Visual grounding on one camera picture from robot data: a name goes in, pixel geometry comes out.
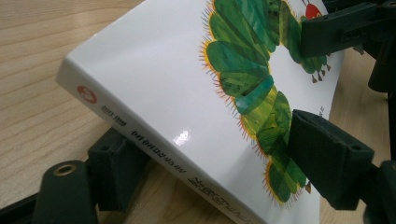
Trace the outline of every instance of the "book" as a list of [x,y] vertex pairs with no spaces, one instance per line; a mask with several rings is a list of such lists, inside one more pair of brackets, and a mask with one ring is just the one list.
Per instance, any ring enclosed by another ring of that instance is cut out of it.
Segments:
[[343,61],[300,55],[319,1],[147,0],[68,53],[57,82],[236,223],[319,223],[285,153],[329,117]]

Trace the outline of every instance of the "wooden table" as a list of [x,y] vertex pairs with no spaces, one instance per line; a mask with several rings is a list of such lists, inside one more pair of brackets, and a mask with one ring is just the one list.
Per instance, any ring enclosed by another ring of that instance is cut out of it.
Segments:
[[[36,193],[52,165],[85,160],[109,128],[54,76],[68,51],[140,2],[0,0],[0,207]],[[366,85],[373,64],[346,53],[330,120],[374,148],[379,164],[390,158],[388,110],[386,95]],[[124,223],[232,223],[153,161],[141,184]],[[361,223],[361,213],[321,203],[321,223]],[[122,215],[100,218],[119,223]]]

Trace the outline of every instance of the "green caterpillar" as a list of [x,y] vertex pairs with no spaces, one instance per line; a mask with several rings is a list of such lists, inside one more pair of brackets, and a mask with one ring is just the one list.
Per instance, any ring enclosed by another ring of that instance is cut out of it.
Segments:
[[274,85],[271,53],[285,46],[314,82],[314,73],[319,80],[320,73],[324,76],[327,57],[300,55],[301,22],[306,17],[297,21],[281,0],[213,0],[204,20],[205,67],[215,76],[221,96],[238,112],[244,134],[267,158],[265,185],[283,205],[305,187],[306,177],[286,153],[291,112],[286,96]]

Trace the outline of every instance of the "publisher logo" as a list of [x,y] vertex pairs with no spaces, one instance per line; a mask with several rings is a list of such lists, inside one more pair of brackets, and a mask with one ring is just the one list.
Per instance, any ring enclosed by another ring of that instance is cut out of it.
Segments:
[[88,103],[96,104],[97,98],[95,93],[90,89],[86,88],[85,86],[78,86],[77,87],[78,94]]

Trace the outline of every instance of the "metal screw hole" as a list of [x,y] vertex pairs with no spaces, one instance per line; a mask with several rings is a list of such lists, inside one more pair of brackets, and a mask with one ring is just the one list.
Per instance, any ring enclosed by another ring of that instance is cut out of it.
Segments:
[[62,175],[69,175],[73,173],[77,169],[77,166],[75,164],[66,164],[63,166],[58,167],[53,174],[57,176],[62,176]]

